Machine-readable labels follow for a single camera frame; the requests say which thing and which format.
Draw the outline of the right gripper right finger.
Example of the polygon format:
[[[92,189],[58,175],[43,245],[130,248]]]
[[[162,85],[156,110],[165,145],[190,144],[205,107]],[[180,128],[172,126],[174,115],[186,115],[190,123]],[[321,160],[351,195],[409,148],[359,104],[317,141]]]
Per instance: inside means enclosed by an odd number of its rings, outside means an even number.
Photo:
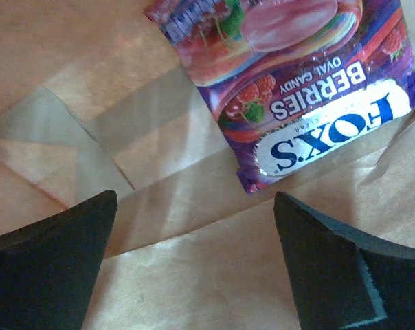
[[[274,217],[302,329],[415,329],[415,248],[285,192],[275,197]]]

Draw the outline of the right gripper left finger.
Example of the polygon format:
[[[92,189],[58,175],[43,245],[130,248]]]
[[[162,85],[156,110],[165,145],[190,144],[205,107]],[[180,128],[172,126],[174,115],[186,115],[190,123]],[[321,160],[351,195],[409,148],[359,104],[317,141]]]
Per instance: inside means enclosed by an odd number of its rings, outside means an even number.
[[[81,329],[117,212],[106,190],[0,236],[0,329]]]

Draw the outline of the red brown paper bag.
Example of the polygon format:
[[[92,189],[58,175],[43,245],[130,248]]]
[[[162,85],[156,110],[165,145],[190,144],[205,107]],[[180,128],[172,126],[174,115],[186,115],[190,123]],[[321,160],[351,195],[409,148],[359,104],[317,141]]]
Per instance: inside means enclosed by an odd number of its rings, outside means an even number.
[[[116,191],[85,329],[298,329],[287,191],[415,248],[415,111],[252,195],[147,1],[0,1],[0,235]]]

